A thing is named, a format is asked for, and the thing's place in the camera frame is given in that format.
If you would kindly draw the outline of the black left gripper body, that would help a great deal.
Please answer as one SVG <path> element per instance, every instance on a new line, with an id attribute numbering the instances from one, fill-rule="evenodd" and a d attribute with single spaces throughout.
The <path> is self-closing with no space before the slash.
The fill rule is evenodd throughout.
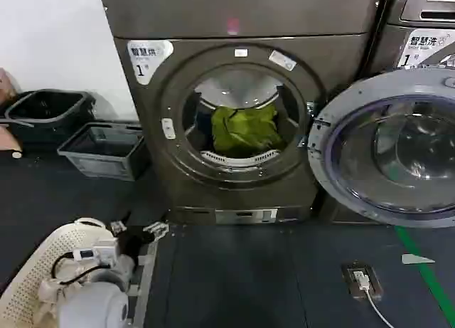
<path id="1" fill-rule="evenodd" d="M 154 234 L 146 232 L 141 226 L 132 226 L 118 234 L 119 251 L 121 255 L 129 256 L 135 263 L 143 245 L 154 241 Z"/>

